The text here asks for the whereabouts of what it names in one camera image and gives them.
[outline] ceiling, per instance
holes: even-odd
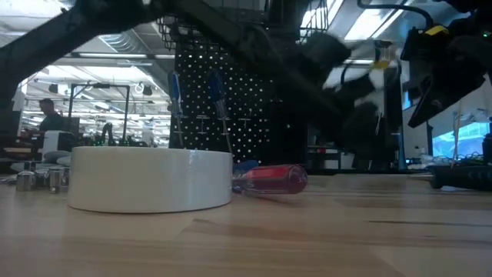
[[[209,5],[225,7],[249,8],[262,10],[265,0],[206,0]],[[16,39],[25,32],[46,22],[60,13],[61,8],[70,8],[74,0],[2,0],[0,1],[0,46]],[[394,4],[401,0],[380,0],[373,3]],[[367,38],[380,38],[403,43],[408,29],[413,26],[422,27],[423,19],[420,15],[409,12],[398,12],[396,15],[390,10],[364,11],[357,7],[355,0],[327,0],[328,9],[316,9],[319,1],[313,1],[313,5],[304,17],[303,26],[309,23],[323,25],[320,18],[327,18],[329,32],[346,41],[361,40]],[[423,8],[439,23],[447,24],[453,18],[462,16],[457,14],[449,5],[428,0],[409,0],[407,4]],[[388,24],[381,26],[382,21],[388,19]],[[162,41],[158,26],[155,23],[143,24],[126,33],[117,36],[102,36],[94,38],[81,46],[77,52],[98,53],[151,53],[156,55],[172,55],[173,51],[166,47]],[[359,51],[358,58],[371,56],[364,51]],[[68,111],[67,88],[72,83],[85,84],[87,82],[104,82],[118,85],[130,85],[130,113],[135,118],[128,124],[130,133],[136,135],[143,128],[153,128],[155,135],[166,143],[169,133],[170,115],[167,110],[168,82],[167,74],[174,68],[174,59],[164,60],[125,60],[122,58],[62,58],[53,65],[48,66],[36,76],[30,78],[27,87],[27,99],[24,123],[34,125],[40,120],[41,115],[37,100],[40,98],[55,99],[56,108],[65,114]],[[58,85],[58,93],[50,92],[50,84]],[[143,96],[141,88],[150,85],[152,96]],[[125,92],[121,89],[93,88],[83,92],[84,98],[75,100],[73,111],[81,117],[86,132],[101,130],[100,121],[114,121],[117,132],[122,122],[118,111],[125,110]],[[110,106],[110,112],[103,113],[96,108],[95,103]]]

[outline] person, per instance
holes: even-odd
[[[63,130],[63,118],[55,111],[55,103],[51,99],[45,98],[39,101],[39,108],[46,115],[39,125],[39,132]]]

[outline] wooden table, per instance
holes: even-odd
[[[0,276],[492,276],[491,194],[404,176],[310,183],[160,215],[78,211],[66,195],[0,185]]]

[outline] wire basket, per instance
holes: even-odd
[[[237,24],[262,25],[271,35],[304,43],[315,32],[326,32],[332,5],[327,0],[204,0],[224,17]],[[194,25],[178,15],[157,20],[165,48],[179,45],[194,52],[225,52],[217,43],[204,37]]]

